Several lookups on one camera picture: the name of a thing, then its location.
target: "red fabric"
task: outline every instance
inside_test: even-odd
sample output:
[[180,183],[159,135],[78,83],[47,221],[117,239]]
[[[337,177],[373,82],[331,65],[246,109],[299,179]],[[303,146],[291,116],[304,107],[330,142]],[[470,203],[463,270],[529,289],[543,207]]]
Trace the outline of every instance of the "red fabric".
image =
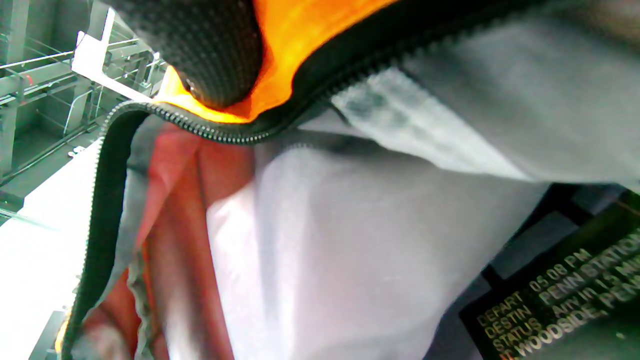
[[[205,215],[212,203],[252,180],[252,149],[208,142],[169,125],[155,145],[136,240],[136,251],[145,257],[154,357],[169,359],[176,352],[183,359],[231,360]],[[94,334],[95,349],[122,348],[107,336],[116,329],[132,358],[140,319],[126,277],[85,321],[84,333]],[[106,360],[126,358],[100,353]]]

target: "digital display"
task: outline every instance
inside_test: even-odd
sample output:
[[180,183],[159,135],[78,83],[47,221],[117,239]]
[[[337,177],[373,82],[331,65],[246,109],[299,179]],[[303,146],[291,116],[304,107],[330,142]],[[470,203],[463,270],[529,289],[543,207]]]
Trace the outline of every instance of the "digital display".
[[461,313],[485,360],[640,354],[640,198],[626,193]]

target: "ceiling structure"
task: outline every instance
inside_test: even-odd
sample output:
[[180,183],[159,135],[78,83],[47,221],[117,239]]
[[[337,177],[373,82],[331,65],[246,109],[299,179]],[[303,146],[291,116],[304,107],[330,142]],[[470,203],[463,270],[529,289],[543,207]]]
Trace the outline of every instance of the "ceiling structure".
[[[101,39],[104,55],[90,59],[106,75],[97,79],[73,61]],[[95,141],[118,103],[155,95],[165,68],[98,1],[0,0],[0,206],[24,198],[70,160],[70,151]]]

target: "black mesh fabric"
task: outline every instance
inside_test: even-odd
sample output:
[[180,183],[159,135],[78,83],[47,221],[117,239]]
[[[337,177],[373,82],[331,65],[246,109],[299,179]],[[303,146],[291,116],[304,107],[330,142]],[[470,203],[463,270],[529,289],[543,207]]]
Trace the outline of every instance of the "black mesh fabric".
[[262,66],[251,0],[106,0],[212,109],[244,99]]

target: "black zipper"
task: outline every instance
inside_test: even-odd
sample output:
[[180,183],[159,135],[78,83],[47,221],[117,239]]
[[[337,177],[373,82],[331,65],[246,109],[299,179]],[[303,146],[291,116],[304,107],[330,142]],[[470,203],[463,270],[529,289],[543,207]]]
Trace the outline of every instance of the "black zipper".
[[179,126],[203,138],[227,144],[255,145],[272,136],[296,127],[300,115],[311,106],[325,102],[335,94],[359,81],[373,76],[398,61],[417,53],[433,53],[452,47],[481,31],[503,25],[532,14],[545,13],[584,0],[507,0],[479,13],[473,13],[454,24],[440,29],[425,29],[410,37],[400,39],[392,46],[378,49],[356,63],[349,63],[324,82],[319,88],[308,92],[297,104],[290,106],[276,121],[269,124],[258,117],[252,124],[220,124],[200,118],[186,110],[166,103],[125,102],[116,107],[113,117],[127,111],[145,111]]

